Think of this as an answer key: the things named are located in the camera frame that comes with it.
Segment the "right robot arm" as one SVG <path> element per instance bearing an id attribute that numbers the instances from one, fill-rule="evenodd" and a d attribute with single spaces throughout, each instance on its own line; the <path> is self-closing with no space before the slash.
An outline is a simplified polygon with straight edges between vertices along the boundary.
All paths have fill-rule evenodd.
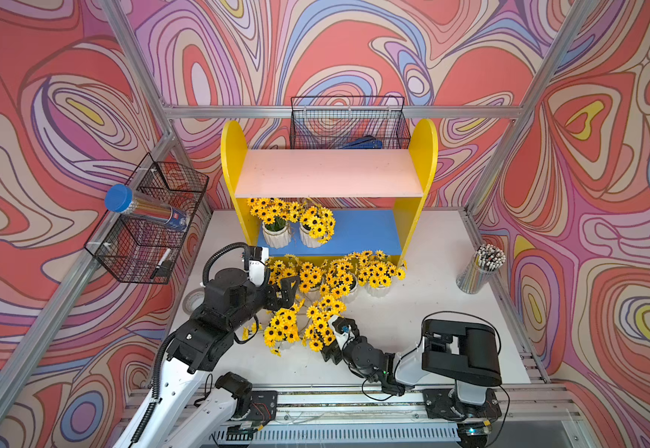
<path id="1" fill-rule="evenodd" d="M 491 324 L 424 317 L 419 341 L 403 353 L 386 353 L 360 334 L 356 321 L 334 317 L 325 330 L 314 330 L 324 361 L 345 364 L 364 384 L 377 384 L 389 398 L 415 389 L 427 376 L 454 382 L 451 388 L 423 391 L 430 418 L 462 423 L 496 421 L 502 412 L 495 390 L 502 385 L 500 336 Z"/>

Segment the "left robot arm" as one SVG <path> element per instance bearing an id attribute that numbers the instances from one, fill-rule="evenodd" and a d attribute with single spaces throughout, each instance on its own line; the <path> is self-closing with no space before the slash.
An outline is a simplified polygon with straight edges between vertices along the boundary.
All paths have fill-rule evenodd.
<path id="1" fill-rule="evenodd" d="M 244 340 L 235 333 L 262 310 L 291 307 L 299 286 L 297 274 L 276 279 L 259 261 L 245 268 L 203 270 L 205 298 L 191 317 L 159 348 L 144 399 L 118 447 L 200 447 L 234 417 L 249 413 L 252 384 L 228 371 L 215 380 L 207 399 L 185 421 L 179 420 L 194 393 L 220 359 Z"/>

